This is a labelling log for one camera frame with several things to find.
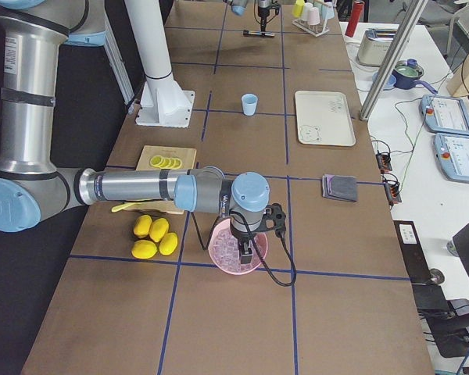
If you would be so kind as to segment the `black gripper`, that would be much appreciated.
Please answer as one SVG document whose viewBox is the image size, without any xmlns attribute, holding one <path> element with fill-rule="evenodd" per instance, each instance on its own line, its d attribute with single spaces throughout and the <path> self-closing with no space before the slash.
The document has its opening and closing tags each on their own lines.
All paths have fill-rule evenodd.
<svg viewBox="0 0 469 375">
<path fill-rule="evenodd" d="M 278 238 L 285 238 L 286 214 L 279 203 L 267 205 L 258 212 L 250 212 L 237 205 L 230 209 L 229 214 L 231 234 L 239 242 L 241 264 L 252 262 L 252 248 L 249 241 L 256 234 L 273 231 Z"/>
<path fill-rule="evenodd" d="M 257 0 L 257 14 L 261 18 L 260 29 L 267 29 L 267 17 L 274 10 L 274 15 L 278 16 L 280 12 L 280 3 L 277 0 Z"/>
</svg>

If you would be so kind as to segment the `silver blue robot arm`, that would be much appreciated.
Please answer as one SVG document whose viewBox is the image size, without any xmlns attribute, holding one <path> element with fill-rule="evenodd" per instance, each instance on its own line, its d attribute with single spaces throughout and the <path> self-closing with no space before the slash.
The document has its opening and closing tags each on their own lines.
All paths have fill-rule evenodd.
<svg viewBox="0 0 469 375">
<path fill-rule="evenodd" d="M 0 26 L 0 86 L 5 32 Z M 57 166 L 106 165 L 124 122 L 120 89 L 102 47 L 63 46 L 59 53 L 59 100 L 54 115 L 52 160 Z M 0 101 L 0 128 L 2 120 Z M 69 209 L 18 233 L 0 231 L 0 273 L 21 268 L 53 271 L 69 254 L 87 210 Z"/>
<path fill-rule="evenodd" d="M 231 11 L 237 15 L 242 16 L 245 13 L 246 7 L 249 3 L 248 0 L 224 0 Z M 276 16 L 279 15 L 281 4 L 274 0 L 255 0 L 254 17 L 256 22 L 260 25 L 260 31 L 267 31 L 267 24 Z"/>
</svg>

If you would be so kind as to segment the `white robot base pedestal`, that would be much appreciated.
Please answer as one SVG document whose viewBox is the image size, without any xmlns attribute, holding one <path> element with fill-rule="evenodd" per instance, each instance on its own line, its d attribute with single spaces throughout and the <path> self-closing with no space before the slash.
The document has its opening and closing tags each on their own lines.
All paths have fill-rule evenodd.
<svg viewBox="0 0 469 375">
<path fill-rule="evenodd" d="M 136 124 L 188 127 L 195 92 L 174 79 L 159 2 L 130 0 L 125 6 L 146 79 Z"/>
</svg>

